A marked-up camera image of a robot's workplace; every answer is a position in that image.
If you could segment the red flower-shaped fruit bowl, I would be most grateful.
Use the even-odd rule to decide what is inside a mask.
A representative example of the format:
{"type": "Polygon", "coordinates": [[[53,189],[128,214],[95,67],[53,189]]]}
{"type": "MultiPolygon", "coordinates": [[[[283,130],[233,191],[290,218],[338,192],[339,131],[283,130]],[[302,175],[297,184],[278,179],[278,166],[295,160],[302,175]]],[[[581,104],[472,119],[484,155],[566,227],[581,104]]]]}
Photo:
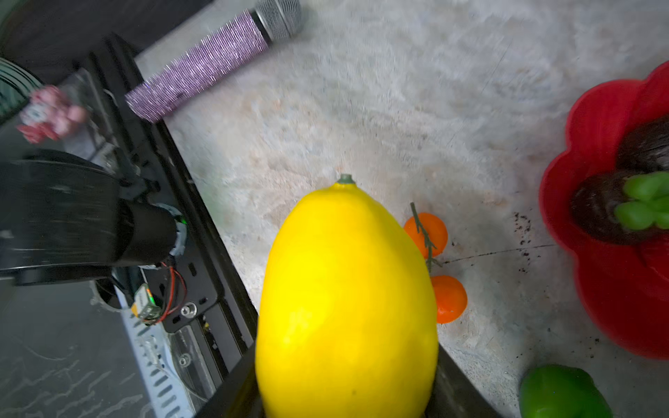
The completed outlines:
{"type": "Polygon", "coordinates": [[[571,195],[615,167],[625,134],[668,113],[668,64],[645,79],[617,79],[585,92],[566,120],[566,149],[548,165],[538,204],[555,242],[574,261],[580,301],[598,328],[636,355],[668,357],[668,261],[637,247],[604,243],[575,224],[571,195]]]}

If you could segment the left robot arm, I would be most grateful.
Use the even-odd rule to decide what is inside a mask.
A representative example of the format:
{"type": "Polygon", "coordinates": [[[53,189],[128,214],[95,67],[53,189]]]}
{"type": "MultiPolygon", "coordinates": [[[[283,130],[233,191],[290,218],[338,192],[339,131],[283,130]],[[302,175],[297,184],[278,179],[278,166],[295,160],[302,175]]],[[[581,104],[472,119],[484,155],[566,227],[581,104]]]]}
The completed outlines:
{"type": "Polygon", "coordinates": [[[69,153],[38,150],[3,162],[2,277],[18,286],[98,280],[113,268],[182,254],[180,212],[121,192],[119,179],[69,153]]]}

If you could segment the green fake lime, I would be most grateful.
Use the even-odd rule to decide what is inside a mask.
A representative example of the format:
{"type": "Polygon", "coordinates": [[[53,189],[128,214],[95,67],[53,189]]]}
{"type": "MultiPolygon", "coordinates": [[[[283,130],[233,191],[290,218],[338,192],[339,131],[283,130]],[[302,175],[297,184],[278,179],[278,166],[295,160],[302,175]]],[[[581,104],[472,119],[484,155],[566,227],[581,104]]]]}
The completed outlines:
{"type": "Polygon", "coordinates": [[[522,417],[613,417],[613,411],[583,369],[561,365],[535,367],[519,390],[522,417]]]}

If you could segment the large yellow fake lemon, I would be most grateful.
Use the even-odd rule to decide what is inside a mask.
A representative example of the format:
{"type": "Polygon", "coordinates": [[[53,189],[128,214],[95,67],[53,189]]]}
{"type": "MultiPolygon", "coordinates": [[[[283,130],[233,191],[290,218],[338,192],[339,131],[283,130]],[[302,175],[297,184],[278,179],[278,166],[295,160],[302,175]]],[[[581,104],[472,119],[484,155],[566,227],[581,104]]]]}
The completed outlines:
{"type": "Polygon", "coordinates": [[[437,370],[423,256],[343,174],[303,197],[271,247],[255,371],[269,417],[419,417],[437,370]]]}

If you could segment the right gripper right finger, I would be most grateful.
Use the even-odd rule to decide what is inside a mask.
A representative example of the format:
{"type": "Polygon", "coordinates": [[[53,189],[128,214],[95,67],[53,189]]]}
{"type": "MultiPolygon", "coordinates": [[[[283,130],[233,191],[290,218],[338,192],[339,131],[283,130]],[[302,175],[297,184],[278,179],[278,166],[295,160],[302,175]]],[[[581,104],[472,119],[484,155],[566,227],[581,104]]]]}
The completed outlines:
{"type": "Polygon", "coordinates": [[[425,416],[427,418],[501,417],[443,347],[439,347],[436,377],[425,416]]]}

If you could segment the dark brown fake avocado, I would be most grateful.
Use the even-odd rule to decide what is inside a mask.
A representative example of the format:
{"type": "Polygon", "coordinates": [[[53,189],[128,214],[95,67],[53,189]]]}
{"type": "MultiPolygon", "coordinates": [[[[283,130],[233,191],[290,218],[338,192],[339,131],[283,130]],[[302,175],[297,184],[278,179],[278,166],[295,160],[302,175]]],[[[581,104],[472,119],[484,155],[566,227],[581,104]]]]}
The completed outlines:
{"type": "Polygon", "coordinates": [[[616,167],[639,172],[668,171],[668,117],[641,125],[623,137],[616,167]]]}

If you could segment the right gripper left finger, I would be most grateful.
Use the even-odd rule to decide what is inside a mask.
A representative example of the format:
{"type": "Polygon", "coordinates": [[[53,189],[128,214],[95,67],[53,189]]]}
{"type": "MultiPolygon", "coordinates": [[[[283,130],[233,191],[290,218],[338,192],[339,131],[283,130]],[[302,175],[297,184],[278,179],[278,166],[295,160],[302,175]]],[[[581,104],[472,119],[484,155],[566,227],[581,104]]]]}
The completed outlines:
{"type": "Polygon", "coordinates": [[[247,350],[196,418],[261,418],[261,395],[255,372],[256,344],[247,350]]]}

